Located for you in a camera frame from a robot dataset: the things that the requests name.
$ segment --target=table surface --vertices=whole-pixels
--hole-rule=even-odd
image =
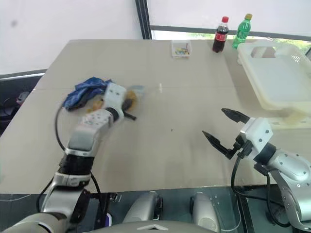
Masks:
[[[213,148],[202,130],[232,147],[242,124],[221,108],[253,117],[279,115],[261,108],[231,44],[214,53],[212,41],[192,41],[189,59],[173,59],[170,41],[70,41],[0,138],[0,193],[39,193],[51,179],[62,158],[53,131],[55,112],[75,84],[93,76],[145,86],[132,112],[137,121],[115,125],[96,155],[93,173],[102,192],[230,185],[234,159]],[[61,112],[63,143],[85,113],[86,108]],[[274,133],[277,147],[311,159],[310,130]],[[241,162],[236,184],[265,184],[253,164]],[[92,183],[88,189],[95,192]]]

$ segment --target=crumpled fabric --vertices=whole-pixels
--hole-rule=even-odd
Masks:
[[[80,101],[83,94],[89,89],[93,89],[93,91],[88,93],[86,97],[87,100],[93,98],[98,94],[104,94],[108,84],[111,82],[111,79],[104,81],[96,77],[89,78],[88,80],[74,87],[75,90],[68,94],[66,100],[64,101],[63,107],[69,109],[72,106],[76,105]]]

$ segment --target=red bottle cap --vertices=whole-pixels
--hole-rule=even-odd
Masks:
[[[229,17],[224,16],[223,19],[222,19],[222,22],[223,23],[228,23],[228,21],[229,21]]]

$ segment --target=coca-cola bottle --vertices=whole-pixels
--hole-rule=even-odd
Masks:
[[[214,40],[214,44],[213,44],[213,51],[214,52],[221,52],[224,49],[225,40],[226,40],[227,34],[229,32],[229,28],[227,25],[228,20],[229,20],[229,17],[224,16],[221,24],[217,28],[217,31],[215,34],[215,40]]]

